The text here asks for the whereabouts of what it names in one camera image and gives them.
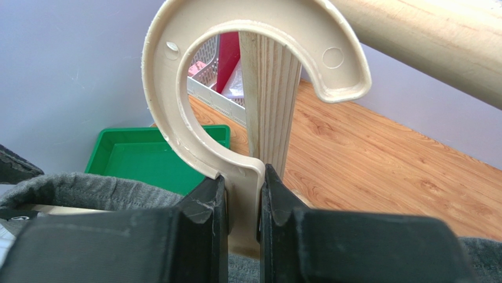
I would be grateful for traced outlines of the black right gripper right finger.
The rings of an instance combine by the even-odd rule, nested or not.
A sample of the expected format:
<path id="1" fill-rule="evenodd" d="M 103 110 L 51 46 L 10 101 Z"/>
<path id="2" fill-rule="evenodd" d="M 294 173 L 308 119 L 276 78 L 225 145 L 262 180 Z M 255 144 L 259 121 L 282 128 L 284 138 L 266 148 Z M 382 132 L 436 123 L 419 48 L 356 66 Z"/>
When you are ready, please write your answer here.
<path id="1" fill-rule="evenodd" d="M 309 208 L 266 166 L 262 282 L 476 282 L 441 220 Z"/>

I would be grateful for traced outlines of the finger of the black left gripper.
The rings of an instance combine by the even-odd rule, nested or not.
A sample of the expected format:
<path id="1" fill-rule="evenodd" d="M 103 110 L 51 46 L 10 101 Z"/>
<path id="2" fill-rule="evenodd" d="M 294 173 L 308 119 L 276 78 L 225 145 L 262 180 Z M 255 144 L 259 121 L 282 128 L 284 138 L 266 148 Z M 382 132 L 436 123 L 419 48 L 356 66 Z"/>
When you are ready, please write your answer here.
<path id="1" fill-rule="evenodd" d="M 43 174 L 39 167 L 1 145 L 1 184 L 16 185 Z"/>

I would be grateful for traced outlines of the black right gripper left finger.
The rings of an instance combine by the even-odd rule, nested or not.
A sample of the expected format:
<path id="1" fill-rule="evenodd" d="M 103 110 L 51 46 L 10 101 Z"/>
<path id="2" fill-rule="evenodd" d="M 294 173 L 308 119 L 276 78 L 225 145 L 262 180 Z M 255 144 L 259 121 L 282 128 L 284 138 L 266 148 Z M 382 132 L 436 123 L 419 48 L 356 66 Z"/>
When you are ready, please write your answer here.
<path id="1" fill-rule="evenodd" d="M 46 216 L 6 255 L 2 282 L 227 282 L 224 179 L 170 208 Z"/>

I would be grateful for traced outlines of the grey shorts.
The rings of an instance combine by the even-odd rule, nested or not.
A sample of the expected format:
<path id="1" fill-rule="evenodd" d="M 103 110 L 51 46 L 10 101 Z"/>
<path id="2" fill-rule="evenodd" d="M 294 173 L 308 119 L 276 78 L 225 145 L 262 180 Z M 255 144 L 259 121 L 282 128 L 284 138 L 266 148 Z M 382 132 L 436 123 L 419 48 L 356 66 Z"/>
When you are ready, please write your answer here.
<path id="1" fill-rule="evenodd" d="M 174 206 L 182 196 L 146 183 L 84 173 L 42 175 L 18 183 L 1 195 L 1 209 L 27 204 L 95 210 Z M 479 282 L 501 282 L 501 242 L 460 237 Z"/>

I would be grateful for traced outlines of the green plastic tray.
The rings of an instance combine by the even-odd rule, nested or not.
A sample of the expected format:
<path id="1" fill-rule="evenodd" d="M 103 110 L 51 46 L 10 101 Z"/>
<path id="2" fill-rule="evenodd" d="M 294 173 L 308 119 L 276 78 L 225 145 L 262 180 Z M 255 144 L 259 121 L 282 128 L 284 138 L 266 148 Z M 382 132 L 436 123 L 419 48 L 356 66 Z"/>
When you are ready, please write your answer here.
<path id="1" fill-rule="evenodd" d="M 155 127 L 101 131 L 85 172 L 136 180 L 183 196 L 204 179 L 178 157 Z"/>

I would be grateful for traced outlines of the white file organizer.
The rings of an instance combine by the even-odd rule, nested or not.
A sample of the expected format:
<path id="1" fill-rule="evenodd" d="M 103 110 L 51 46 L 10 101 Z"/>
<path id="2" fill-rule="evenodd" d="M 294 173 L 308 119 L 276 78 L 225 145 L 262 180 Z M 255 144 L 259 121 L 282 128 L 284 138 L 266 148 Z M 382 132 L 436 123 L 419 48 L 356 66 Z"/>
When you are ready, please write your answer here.
<path id="1" fill-rule="evenodd" d="M 188 77 L 187 92 L 237 124 L 245 127 L 245 108 L 236 100 L 228 99 L 216 91 L 219 40 L 219 35 L 213 36 L 206 40 L 196 51 L 189 67 L 196 61 L 204 62 L 207 65 L 193 77 Z"/>

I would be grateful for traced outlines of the clear plastic bag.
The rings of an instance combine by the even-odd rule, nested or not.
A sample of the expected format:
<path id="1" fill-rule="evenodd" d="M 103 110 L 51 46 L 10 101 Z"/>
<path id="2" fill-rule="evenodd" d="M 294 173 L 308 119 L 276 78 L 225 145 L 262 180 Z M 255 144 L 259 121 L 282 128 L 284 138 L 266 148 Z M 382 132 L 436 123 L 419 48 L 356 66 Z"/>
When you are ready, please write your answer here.
<path id="1" fill-rule="evenodd" d="M 226 85 L 222 90 L 222 95 L 228 99 L 244 98 L 242 65 L 238 61 Z"/>

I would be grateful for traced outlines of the pink eraser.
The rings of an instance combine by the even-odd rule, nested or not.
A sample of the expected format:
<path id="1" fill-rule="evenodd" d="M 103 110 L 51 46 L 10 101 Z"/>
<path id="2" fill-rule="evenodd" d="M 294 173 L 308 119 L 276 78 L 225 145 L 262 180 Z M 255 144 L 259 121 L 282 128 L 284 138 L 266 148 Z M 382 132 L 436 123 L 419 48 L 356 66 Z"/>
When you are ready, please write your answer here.
<path id="1" fill-rule="evenodd" d="M 189 67 L 188 76 L 189 77 L 193 77 L 194 75 L 196 75 L 197 73 L 199 73 L 202 69 L 204 69 L 204 67 L 206 67 L 206 65 L 207 64 L 205 64 L 204 62 L 201 62 L 201 61 L 194 62 Z"/>

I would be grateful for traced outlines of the red folder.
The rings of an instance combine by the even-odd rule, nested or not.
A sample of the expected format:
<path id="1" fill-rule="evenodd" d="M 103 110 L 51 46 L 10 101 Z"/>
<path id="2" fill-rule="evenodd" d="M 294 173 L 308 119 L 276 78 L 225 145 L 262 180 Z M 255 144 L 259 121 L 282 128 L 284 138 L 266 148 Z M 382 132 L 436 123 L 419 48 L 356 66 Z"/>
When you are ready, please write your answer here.
<path id="1" fill-rule="evenodd" d="M 240 43 L 238 32 L 223 33 L 219 37 L 216 91 L 221 94 L 240 60 Z"/>

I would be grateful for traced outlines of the wooden clothes rack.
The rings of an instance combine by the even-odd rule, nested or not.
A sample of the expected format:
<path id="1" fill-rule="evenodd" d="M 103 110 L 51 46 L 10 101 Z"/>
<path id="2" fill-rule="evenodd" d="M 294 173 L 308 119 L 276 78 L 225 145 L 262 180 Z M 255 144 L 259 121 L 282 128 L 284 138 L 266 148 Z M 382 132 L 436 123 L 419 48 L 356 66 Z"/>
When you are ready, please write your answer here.
<path id="1" fill-rule="evenodd" d="M 371 68 L 358 103 L 501 167 L 500 1 L 335 1 Z"/>

